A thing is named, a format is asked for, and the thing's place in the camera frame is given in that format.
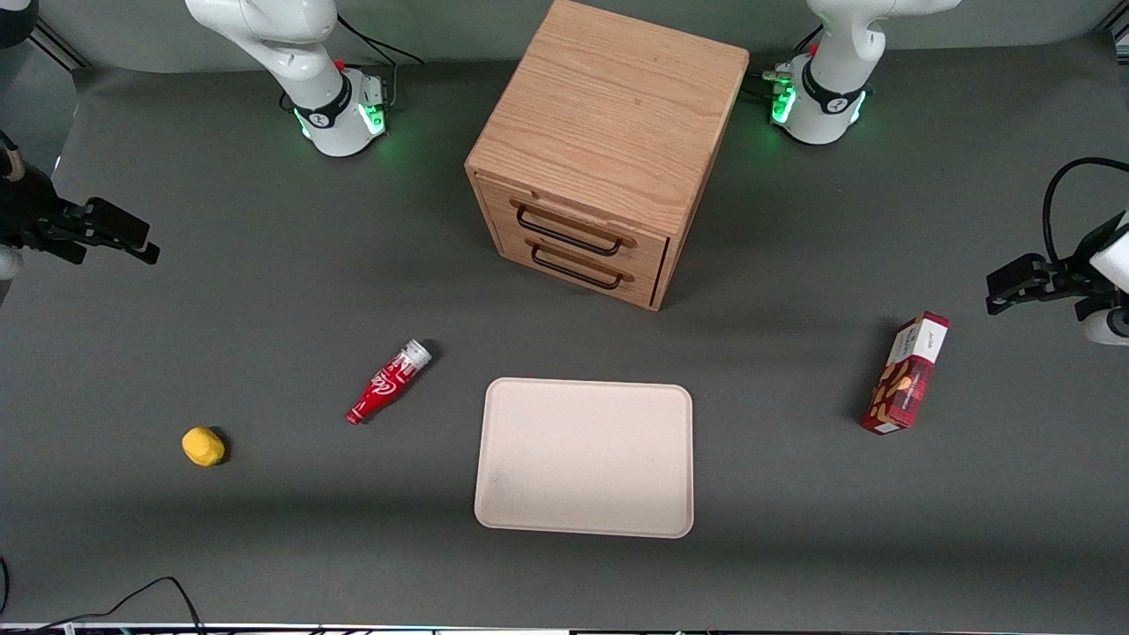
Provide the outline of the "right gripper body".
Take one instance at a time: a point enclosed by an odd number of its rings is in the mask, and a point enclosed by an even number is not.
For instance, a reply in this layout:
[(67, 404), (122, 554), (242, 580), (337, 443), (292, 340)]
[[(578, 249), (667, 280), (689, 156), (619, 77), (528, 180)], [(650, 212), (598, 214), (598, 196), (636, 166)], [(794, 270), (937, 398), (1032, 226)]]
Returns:
[(1, 185), (1, 240), (3, 246), (40, 250), (52, 256), (85, 256), (87, 249), (75, 241), (80, 205), (60, 198), (43, 169), (28, 166), (17, 181)]

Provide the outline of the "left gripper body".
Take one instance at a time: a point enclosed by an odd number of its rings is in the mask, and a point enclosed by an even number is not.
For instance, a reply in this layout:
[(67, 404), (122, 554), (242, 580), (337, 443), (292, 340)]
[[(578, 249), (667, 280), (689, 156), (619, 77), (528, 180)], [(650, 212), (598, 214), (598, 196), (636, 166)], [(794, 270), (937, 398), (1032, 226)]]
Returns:
[(1073, 256), (1059, 256), (1048, 230), (1051, 301), (1126, 302), (1126, 211), (1085, 234)]

